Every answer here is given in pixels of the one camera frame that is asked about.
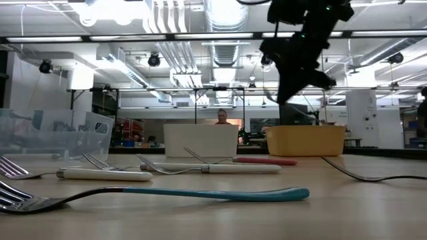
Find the red object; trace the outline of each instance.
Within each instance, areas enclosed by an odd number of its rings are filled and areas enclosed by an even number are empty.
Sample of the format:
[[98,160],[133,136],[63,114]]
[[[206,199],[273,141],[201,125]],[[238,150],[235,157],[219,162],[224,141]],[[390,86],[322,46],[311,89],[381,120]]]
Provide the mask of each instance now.
[[233,159],[233,162],[238,163],[264,163],[274,165],[296,165],[297,161],[292,159],[264,159],[264,158],[251,158],[251,157],[237,157]]

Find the yellow bin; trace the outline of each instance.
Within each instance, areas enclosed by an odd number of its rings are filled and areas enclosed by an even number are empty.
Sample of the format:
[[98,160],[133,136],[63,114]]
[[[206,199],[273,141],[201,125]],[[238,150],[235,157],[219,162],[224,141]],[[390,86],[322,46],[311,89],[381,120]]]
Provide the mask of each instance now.
[[344,126],[275,126],[266,129],[268,151],[281,157],[338,156],[344,148]]

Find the man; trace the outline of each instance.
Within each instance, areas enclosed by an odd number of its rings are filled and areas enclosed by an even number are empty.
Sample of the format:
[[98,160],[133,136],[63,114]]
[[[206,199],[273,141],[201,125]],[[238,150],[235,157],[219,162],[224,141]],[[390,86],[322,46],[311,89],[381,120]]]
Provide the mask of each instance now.
[[215,124],[231,124],[227,122],[227,112],[224,109],[218,110],[218,122]]
[[418,106],[416,116],[418,118],[417,137],[427,137],[427,87],[421,90],[424,101]]

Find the fluorescent light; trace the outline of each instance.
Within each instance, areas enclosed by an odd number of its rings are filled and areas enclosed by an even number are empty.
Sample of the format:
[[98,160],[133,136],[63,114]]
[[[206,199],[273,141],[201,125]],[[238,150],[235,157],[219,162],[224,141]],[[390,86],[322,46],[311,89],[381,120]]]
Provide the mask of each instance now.
[[[278,37],[292,37],[295,32],[279,32]],[[341,31],[333,31],[331,37],[341,37]],[[274,33],[262,33],[262,37],[274,37]]]
[[389,37],[427,35],[427,30],[354,31],[352,37]]
[[248,42],[208,42],[208,43],[201,43],[202,46],[242,46],[242,45],[251,45],[251,43]]
[[196,33],[177,34],[176,39],[243,39],[252,38],[253,33]]
[[194,109],[194,107],[121,107],[121,110],[136,110],[136,109]]
[[425,96],[421,95],[421,93],[417,93],[417,95],[416,95],[416,100],[417,101],[423,101],[425,99],[426,99]]
[[121,92],[142,92],[148,91],[148,89],[120,89]]
[[[68,1],[52,1],[53,4],[68,4]],[[0,5],[48,5],[48,1],[0,1]]]
[[[292,37],[295,32],[281,32],[278,37]],[[274,33],[262,33],[262,37],[274,37]]]
[[137,40],[164,40],[165,35],[132,35],[132,36],[94,36],[92,41],[137,41]]
[[153,89],[153,90],[156,90],[156,91],[194,91],[193,89],[190,89],[190,88],[182,88],[182,89],[180,89],[180,88],[172,88],[172,89],[160,88],[160,89]]
[[76,42],[83,41],[81,37],[8,37],[11,43],[43,43],[43,42]]
[[342,35],[341,31],[333,31],[330,36],[331,37],[341,37],[341,35]]

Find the clear plastic container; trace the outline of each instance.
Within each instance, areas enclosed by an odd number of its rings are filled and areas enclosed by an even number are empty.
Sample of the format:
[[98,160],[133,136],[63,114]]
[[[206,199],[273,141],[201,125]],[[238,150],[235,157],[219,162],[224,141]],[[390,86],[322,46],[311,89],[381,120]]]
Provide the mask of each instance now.
[[113,119],[72,110],[0,109],[0,154],[34,166],[79,165],[82,153],[106,160]]
[[338,156],[345,126],[275,126],[266,130],[268,151],[281,157]]

